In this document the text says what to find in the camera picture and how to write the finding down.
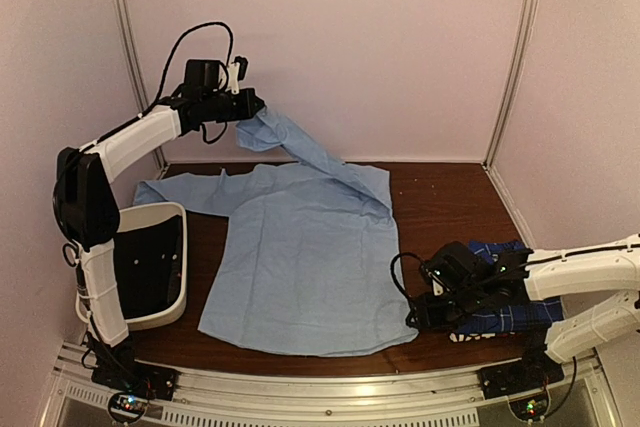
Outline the light blue long sleeve shirt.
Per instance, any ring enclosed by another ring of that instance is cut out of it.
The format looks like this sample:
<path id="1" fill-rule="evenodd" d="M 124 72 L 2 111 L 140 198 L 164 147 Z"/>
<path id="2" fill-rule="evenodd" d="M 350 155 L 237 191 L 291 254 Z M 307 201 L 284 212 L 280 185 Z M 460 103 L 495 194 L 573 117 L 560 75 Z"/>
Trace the light blue long sleeve shirt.
<path id="1" fill-rule="evenodd" d="M 200 332 L 242 348 L 320 357 L 412 341 L 390 271 L 399 236 L 389 173 L 331 156 L 270 109 L 238 123 L 236 138 L 254 152 L 282 148 L 291 160 L 247 174 L 144 181 L 134 197 L 228 221 Z"/>

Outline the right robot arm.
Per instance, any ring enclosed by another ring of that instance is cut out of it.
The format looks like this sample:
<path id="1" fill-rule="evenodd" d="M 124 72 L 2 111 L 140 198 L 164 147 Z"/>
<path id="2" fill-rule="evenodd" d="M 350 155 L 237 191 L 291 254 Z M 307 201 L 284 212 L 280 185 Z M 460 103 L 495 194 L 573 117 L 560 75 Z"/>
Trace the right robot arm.
<path id="1" fill-rule="evenodd" d="M 574 249 L 533 250 L 509 246 L 482 255 L 450 242 L 430 259 L 420 260 L 424 280 L 435 292 L 407 299 L 405 323 L 419 331 L 448 330 L 474 314 L 540 302 L 552 297 L 607 291 L 608 299 L 547 328 L 541 350 L 513 366 L 519 387 L 535 387 L 578 353 L 639 328 L 639 237 Z"/>

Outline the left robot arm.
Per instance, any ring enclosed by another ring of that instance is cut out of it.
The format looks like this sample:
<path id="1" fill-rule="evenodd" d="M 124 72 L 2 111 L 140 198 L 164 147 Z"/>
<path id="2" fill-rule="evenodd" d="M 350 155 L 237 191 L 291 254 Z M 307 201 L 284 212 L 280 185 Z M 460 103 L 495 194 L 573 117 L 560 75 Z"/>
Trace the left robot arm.
<path id="1" fill-rule="evenodd" d="M 144 371 L 126 354 L 113 354 L 128 338 L 129 327 L 117 292 L 114 237 L 120 211 L 111 185 L 151 151 L 192 131 L 205 132 L 209 122 L 226 125 L 253 118 L 265 103 L 254 89 L 240 87 L 247 69 L 248 61 L 241 56 L 225 63 L 190 59 L 183 82 L 171 95 L 83 147 L 58 154 L 54 217 L 76 250 L 71 265 L 88 330 L 110 355 L 104 372 L 123 391 L 137 389 Z"/>

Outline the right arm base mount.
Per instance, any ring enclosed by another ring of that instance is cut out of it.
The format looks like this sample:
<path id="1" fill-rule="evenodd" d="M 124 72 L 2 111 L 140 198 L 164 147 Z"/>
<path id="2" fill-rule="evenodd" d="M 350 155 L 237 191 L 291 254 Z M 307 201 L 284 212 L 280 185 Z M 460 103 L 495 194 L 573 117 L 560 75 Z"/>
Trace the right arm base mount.
<path id="1" fill-rule="evenodd" d="M 516 419 L 531 425 L 543 423 L 564 407 L 573 391 L 577 361 L 569 387 L 561 400 L 553 401 L 549 387 L 565 378 L 561 364 L 542 351 L 525 354 L 521 359 L 479 370 L 480 386 L 486 400 L 506 396 Z"/>

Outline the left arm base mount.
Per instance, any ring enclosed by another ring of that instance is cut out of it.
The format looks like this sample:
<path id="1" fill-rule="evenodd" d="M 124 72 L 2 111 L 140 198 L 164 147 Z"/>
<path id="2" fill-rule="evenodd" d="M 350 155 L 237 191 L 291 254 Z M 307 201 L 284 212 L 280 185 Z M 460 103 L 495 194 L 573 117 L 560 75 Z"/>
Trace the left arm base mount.
<path id="1" fill-rule="evenodd" d="M 97 357 L 91 380 L 113 390 L 107 400 L 107 413 L 118 424 L 141 420 L 151 402 L 171 401 L 178 372 L 169 367 L 133 361 L 130 369 L 109 358 Z"/>

